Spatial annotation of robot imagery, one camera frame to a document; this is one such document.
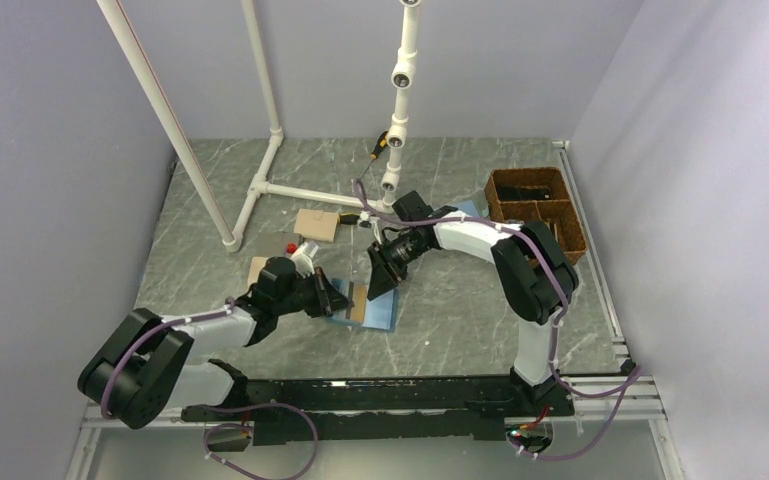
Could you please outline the teal blue card holder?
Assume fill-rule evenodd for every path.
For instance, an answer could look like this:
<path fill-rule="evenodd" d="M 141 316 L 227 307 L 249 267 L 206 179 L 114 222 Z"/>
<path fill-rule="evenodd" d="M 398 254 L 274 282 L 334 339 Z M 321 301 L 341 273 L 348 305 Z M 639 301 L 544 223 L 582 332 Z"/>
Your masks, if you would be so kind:
<path fill-rule="evenodd" d="M 344 281 L 341 279 L 331 280 L 331 283 L 346 296 L 348 284 L 350 282 L 351 281 Z M 327 316 L 326 321 L 347 327 L 358 327 L 367 330 L 391 333 L 396 329 L 398 301 L 399 292 L 397 290 L 392 290 L 372 301 L 367 299 L 365 321 L 361 325 L 353 324 L 348 321 L 345 316 L 346 310 Z"/>

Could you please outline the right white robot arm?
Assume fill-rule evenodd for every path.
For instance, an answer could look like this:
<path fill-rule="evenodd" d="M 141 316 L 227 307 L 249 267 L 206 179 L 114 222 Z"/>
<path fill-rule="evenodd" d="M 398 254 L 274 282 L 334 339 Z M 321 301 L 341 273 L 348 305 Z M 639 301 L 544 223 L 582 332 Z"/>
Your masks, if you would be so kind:
<path fill-rule="evenodd" d="M 518 316 L 517 354 L 507 380 L 479 382 L 466 409 L 484 416 L 570 416 L 570 394 L 556 378 L 560 317 L 580 281 L 571 261 L 541 221 L 502 224 L 452 207 L 433 209 L 416 191 L 393 205 L 401 231 L 367 250 L 374 300 L 408 277 L 409 264 L 426 252 L 456 251 L 494 265 L 505 299 Z"/>

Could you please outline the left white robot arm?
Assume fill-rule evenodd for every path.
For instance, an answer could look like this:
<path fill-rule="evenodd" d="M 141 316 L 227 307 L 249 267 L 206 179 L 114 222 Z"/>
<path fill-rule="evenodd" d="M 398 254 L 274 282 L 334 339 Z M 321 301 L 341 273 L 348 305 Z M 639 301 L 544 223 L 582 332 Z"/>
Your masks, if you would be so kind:
<path fill-rule="evenodd" d="M 131 311 L 84 367 L 77 388 L 104 418 L 131 429 L 167 408 L 232 420 L 252 404 L 249 379 L 214 353 L 260 343 L 285 315 L 323 318 L 353 305 L 322 268 L 301 273 L 291 259 L 272 257 L 244 294 L 216 310 L 178 317 Z"/>

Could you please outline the tan gold credit card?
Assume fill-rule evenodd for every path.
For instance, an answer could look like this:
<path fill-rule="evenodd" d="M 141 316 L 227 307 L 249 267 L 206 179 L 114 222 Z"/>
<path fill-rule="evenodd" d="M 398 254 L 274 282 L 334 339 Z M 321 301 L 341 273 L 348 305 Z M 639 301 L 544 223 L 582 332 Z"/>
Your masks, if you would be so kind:
<path fill-rule="evenodd" d="M 346 319 L 353 324 L 363 324 L 366 315 L 367 286 L 362 283 L 350 282 L 347 297 L 351 300 L 352 305 L 345 311 Z"/>

